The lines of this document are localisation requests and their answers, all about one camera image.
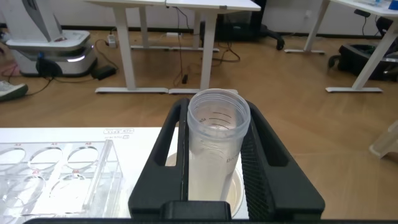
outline black cable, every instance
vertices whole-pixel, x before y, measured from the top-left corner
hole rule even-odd
[[[119,70],[119,67],[118,67],[114,62],[112,62],[109,58],[107,58],[107,56],[105,56],[104,53],[102,53],[102,52],[99,50],[99,48],[97,47],[97,43],[98,43],[99,41],[103,41],[103,42],[105,43],[105,45],[108,45],[108,43],[107,43],[106,40],[104,40],[104,39],[98,39],[98,40],[94,43],[94,48],[95,48],[95,50],[96,50],[108,63],[110,63],[111,65],[113,65],[113,66],[116,68],[116,70]]]
[[[233,35],[233,26],[232,26],[232,23],[231,23],[231,21],[229,20],[229,18],[228,18],[227,15],[224,15],[224,16],[225,16],[225,18],[226,18],[226,20],[227,20],[227,22],[228,22],[228,24],[229,24],[229,27],[231,28],[231,36],[232,36],[232,35]],[[240,61],[241,61],[241,57],[240,57],[237,53],[235,53],[235,52],[232,50],[232,41],[229,41],[229,40],[228,40],[227,43],[226,43],[226,45],[227,45],[226,47],[222,47],[222,46],[220,45],[220,42],[218,42],[218,46],[220,46],[220,47],[222,47],[222,48],[226,48],[226,50],[223,52],[221,58],[212,58],[212,60],[219,61],[218,64],[212,65],[213,67],[220,66],[223,62],[237,63],[237,62],[240,62]],[[235,60],[225,60],[225,59],[224,59],[224,56],[225,56],[225,53],[226,53],[226,52],[231,52],[232,54],[234,54],[234,55],[236,56],[237,59],[235,59]]]
[[[374,23],[375,23],[376,28],[377,28],[377,16],[374,17]],[[379,29],[377,29],[377,33],[374,34],[374,36],[377,36],[378,33],[379,33]]]
[[[363,24],[363,26],[362,26],[362,35],[365,35],[365,32],[364,32],[364,28],[365,28],[365,25],[366,25],[366,17],[364,17],[365,18],[365,22],[364,22],[364,24]]]
[[[178,29],[180,29],[180,14],[178,13],[178,8],[176,7],[176,11],[177,11],[177,30]],[[182,80],[182,78],[183,78],[183,71],[182,71],[182,53],[181,53],[181,41],[180,41],[180,34],[177,34],[177,37],[178,37],[178,44],[179,44],[179,46],[180,46],[180,68],[181,68],[181,71],[180,71],[180,73],[178,74],[178,75],[180,75],[180,79]],[[177,80],[177,78],[178,78],[178,75],[176,76],[176,78],[174,79],[174,81],[173,81],[173,84],[174,84],[174,87],[176,87],[179,83],[180,83],[180,81],[178,81],[177,83],[175,82],[176,80]]]
[[[52,77],[51,79],[49,79],[49,80],[48,80],[49,82],[47,82],[47,84],[46,84],[41,90],[38,90],[38,91],[36,91],[36,92],[34,92],[34,93],[26,94],[25,96],[33,96],[33,95],[36,95],[36,94],[40,93],[41,91],[45,90],[45,89],[48,87],[48,85],[51,83],[52,80],[54,80],[54,77]]]
[[[178,7],[174,7],[174,8],[176,8],[179,12],[181,12],[181,14],[183,14],[185,16],[185,23],[187,24],[188,29],[191,29],[191,28],[189,28],[189,25],[188,25],[188,16],[185,13],[183,13],[180,8],[178,8]]]

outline white desk frame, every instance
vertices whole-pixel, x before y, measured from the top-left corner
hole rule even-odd
[[[146,8],[145,6],[139,8],[139,18],[141,22],[142,32],[142,45],[131,45],[132,49],[136,50],[186,50],[186,51],[203,51],[203,47],[199,47],[200,42],[200,13],[195,12],[195,25],[193,26],[193,33],[197,34],[193,36],[192,47],[168,47],[168,46],[150,46],[148,38],[148,26],[146,21]],[[214,52],[220,52],[218,48],[213,48]]]
[[[127,87],[99,87],[96,89],[96,93],[170,93],[170,94],[196,94],[201,90],[209,88],[210,84],[210,72],[211,72],[211,61],[213,58],[214,51],[214,36],[216,29],[216,18],[218,14],[224,14],[236,11],[260,11],[260,7],[254,4],[250,0],[242,0],[238,6],[236,2],[233,2],[231,6],[217,5],[217,1],[211,1],[211,5],[198,4],[197,0],[183,0],[182,4],[179,2],[164,2],[164,0],[86,0],[88,2],[99,4],[101,6],[107,6],[113,8],[113,13],[116,20],[116,27],[118,28],[119,37],[119,48],[123,61],[124,76],[126,79]],[[131,58],[131,44],[129,41],[129,31],[127,26],[126,8],[138,7],[141,20],[141,35],[142,35],[142,46],[137,48],[140,49],[164,49],[163,47],[151,47],[148,43],[148,32],[146,22],[146,10],[145,6],[170,6],[170,7],[184,7],[187,9],[195,10],[195,25],[194,33],[198,34],[200,30],[200,13],[203,13],[206,17],[206,28],[205,28],[205,44],[204,48],[199,48],[199,35],[194,35],[193,47],[186,48],[180,47],[170,48],[169,50],[202,50],[203,49],[203,61],[200,79],[199,89],[185,89],[185,88],[174,88],[168,90],[167,88],[137,88],[136,81],[134,78],[134,69]],[[236,90],[229,90],[234,93],[238,93]]]
[[[209,88],[210,84],[210,73],[211,73],[211,61],[213,58],[213,46],[216,30],[216,19],[218,14],[226,14],[230,12],[238,11],[260,11],[260,7],[254,4],[250,0],[241,1],[199,1],[199,0],[166,0],[166,6],[179,7],[185,9],[191,9],[195,11],[195,15],[201,13],[205,16],[205,38],[204,48],[201,65],[201,79],[200,89],[184,89],[184,88],[173,88],[169,90],[170,94],[195,94],[201,90]],[[238,93],[237,90],[229,90],[234,93]]]
[[[366,81],[371,76],[374,69],[377,67],[379,62],[382,60],[384,54],[387,52],[388,48],[391,46],[393,41],[398,37],[398,11],[389,10],[383,7],[369,6],[367,4],[354,2],[352,0],[322,0],[320,9],[318,11],[318,18],[312,27],[310,35],[308,36],[307,43],[303,50],[287,49],[286,53],[316,53],[325,54],[322,50],[312,50],[312,45],[317,36],[317,32],[322,23],[323,17],[325,16],[326,10],[328,9],[329,3],[333,1],[345,6],[353,7],[355,9],[360,9],[366,12],[370,12],[377,16],[388,17],[393,20],[390,29],[387,31],[383,39],[380,41],[379,45],[375,49],[374,53],[370,57],[369,61],[362,69],[358,78],[355,80],[352,87],[328,87],[326,91],[329,93],[334,92],[375,92],[380,93],[382,90],[380,88],[364,88]]]

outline white table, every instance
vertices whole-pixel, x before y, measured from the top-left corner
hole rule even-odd
[[[225,14],[236,11],[260,11],[260,7],[251,0],[183,0],[183,1],[165,1],[165,0],[84,0],[101,6],[113,8],[113,13],[118,28],[119,48],[122,55],[124,76],[127,87],[100,87],[96,93],[170,93],[170,94],[196,94],[201,90],[209,88],[210,71],[214,49],[214,34],[217,14]],[[193,37],[193,47],[162,47],[149,46],[146,10],[145,6],[171,6],[184,7],[195,10],[194,34],[200,31],[200,16],[204,13],[206,16],[205,46],[199,48],[199,35]],[[142,46],[130,45],[128,26],[126,19],[126,8],[138,7],[141,22]],[[134,67],[131,60],[130,48],[134,49],[167,49],[167,50],[203,50],[203,62],[201,71],[200,88],[198,89],[171,89],[167,88],[138,88],[134,78]]]
[[[206,18],[200,89],[174,88],[169,91],[170,94],[195,94],[200,90],[206,90],[209,88],[216,19],[218,14],[261,10],[260,6],[250,0],[166,0],[166,6],[191,9],[195,11],[195,15],[198,14],[198,12],[201,12]],[[197,23],[197,20],[195,20],[195,27],[199,26]]]
[[[167,88],[138,88],[134,78],[134,67],[131,58],[131,45],[129,41],[129,27],[127,25],[126,9],[139,8],[141,23],[142,44],[148,47],[148,31],[146,20],[146,6],[164,6],[164,0],[85,0],[100,6],[112,7],[118,28],[119,48],[122,55],[124,77],[127,87],[99,87],[96,93],[168,93]]]
[[[326,88],[327,92],[333,93],[333,92],[382,92],[380,88],[364,88],[363,86],[365,85],[366,81],[369,79],[371,76],[372,72],[374,69],[377,67],[379,62],[382,60],[384,54],[387,52],[388,48],[391,46],[393,41],[398,36],[398,11],[395,10],[390,10],[387,7],[383,5],[382,7],[376,7],[376,6],[370,6],[367,4],[363,4],[360,2],[354,2],[353,0],[322,0],[319,12],[318,12],[318,18],[317,21],[315,22],[314,26],[312,27],[312,30],[310,32],[310,35],[308,36],[307,43],[305,44],[305,47],[303,50],[292,50],[292,49],[287,49],[285,52],[287,53],[317,53],[317,54],[324,54],[325,52],[322,50],[312,50],[312,44],[313,41],[315,40],[315,37],[317,35],[318,29],[322,23],[323,17],[326,13],[326,10],[328,9],[329,3],[330,2],[336,2],[339,4],[343,4],[345,6],[349,6],[355,9],[360,9],[362,11],[370,12],[371,14],[375,14],[377,16],[382,16],[386,17],[389,19],[392,19],[394,22],[390,26],[390,29],[388,32],[385,34],[383,39],[380,41],[378,47],[370,57],[369,61],[365,65],[365,67],[362,69],[362,72],[359,74],[358,78],[354,82],[354,85],[352,87],[328,87]]]
[[[120,131],[129,134],[109,134]],[[120,189],[119,210],[114,217],[130,218],[127,201],[149,157],[159,135],[160,128],[0,128],[0,143],[17,142],[74,142],[113,140],[123,173]],[[177,152],[178,128],[175,129],[170,145],[169,156]],[[236,164],[242,174],[241,158]],[[243,195],[241,208],[236,219],[248,219],[246,196]]]

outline measuring cup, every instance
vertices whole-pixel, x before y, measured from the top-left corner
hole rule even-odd
[[[197,93],[188,106],[189,200],[226,200],[243,137],[249,105],[227,90]]]

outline circular hole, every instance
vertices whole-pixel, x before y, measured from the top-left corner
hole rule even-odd
[[[68,167],[74,170],[92,166],[98,159],[95,147],[79,147],[68,156]]]
[[[5,171],[18,165],[25,158],[23,148],[13,147],[0,152],[0,171]]]
[[[55,166],[61,158],[62,150],[59,147],[46,147],[30,158],[28,166],[32,170],[45,170]]]
[[[10,186],[2,201],[9,208],[21,208],[35,202],[45,187],[43,177],[32,175]]]
[[[69,202],[85,196],[84,189],[87,188],[87,181],[81,174],[69,174],[59,180],[51,189],[50,198],[60,202]]]

